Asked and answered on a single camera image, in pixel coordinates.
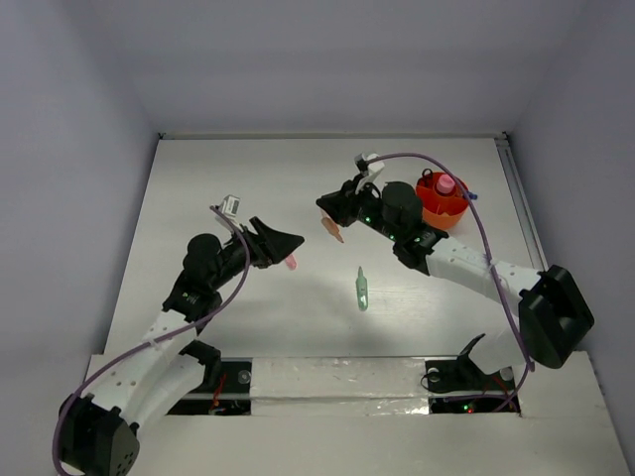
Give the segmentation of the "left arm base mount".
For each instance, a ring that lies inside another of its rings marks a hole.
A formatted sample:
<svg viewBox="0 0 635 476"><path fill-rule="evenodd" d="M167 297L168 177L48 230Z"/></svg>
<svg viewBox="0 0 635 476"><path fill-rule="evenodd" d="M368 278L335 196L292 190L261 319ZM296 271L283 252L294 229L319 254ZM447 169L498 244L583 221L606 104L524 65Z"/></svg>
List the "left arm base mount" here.
<svg viewBox="0 0 635 476"><path fill-rule="evenodd" d="M251 415L252 360L225 360L219 349L196 340L182 355L204 367L201 383L168 411L171 416L233 417Z"/></svg>

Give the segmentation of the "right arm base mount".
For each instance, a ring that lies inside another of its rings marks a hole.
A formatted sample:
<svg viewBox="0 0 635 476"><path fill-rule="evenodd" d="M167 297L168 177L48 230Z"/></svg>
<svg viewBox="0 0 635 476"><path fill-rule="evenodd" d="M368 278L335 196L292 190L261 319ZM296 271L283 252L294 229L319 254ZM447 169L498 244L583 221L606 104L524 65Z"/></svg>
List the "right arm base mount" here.
<svg viewBox="0 0 635 476"><path fill-rule="evenodd" d="M479 334L453 357L427 360L420 385L429 393L433 414L521 414L512 367L484 373L471 359Z"/></svg>

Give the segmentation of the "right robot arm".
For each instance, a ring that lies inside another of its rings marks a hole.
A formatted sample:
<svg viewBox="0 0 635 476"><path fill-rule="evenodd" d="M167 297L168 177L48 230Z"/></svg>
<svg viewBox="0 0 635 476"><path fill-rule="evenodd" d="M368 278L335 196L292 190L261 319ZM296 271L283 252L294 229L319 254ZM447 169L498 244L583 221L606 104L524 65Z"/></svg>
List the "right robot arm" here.
<svg viewBox="0 0 635 476"><path fill-rule="evenodd" d="M405 182L377 189L349 180L319 197L317 206L339 227L360 222L390 239L405 267L463 286L510 312L507 329L472 339L467 358L457 363L458 380L469 389L525 361L561 368L594 325L568 270L557 265L546 271L523 268L463 245L424 221L423 204Z"/></svg>

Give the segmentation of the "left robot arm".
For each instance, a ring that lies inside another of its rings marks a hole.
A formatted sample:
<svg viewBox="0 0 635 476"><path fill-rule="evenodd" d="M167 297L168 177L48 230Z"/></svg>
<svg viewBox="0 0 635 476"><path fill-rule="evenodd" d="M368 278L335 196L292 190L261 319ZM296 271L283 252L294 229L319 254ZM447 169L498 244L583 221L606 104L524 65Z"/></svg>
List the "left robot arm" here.
<svg viewBox="0 0 635 476"><path fill-rule="evenodd" d="M231 301L220 289L250 268L284 262L304 237L274 230L253 217L247 227L222 213L227 242L204 233L190 239L183 269L155 321L132 349L88 377L63 403L54 433L59 474L126 475L141 440L182 397L221 386L221 354L199 338Z"/></svg>

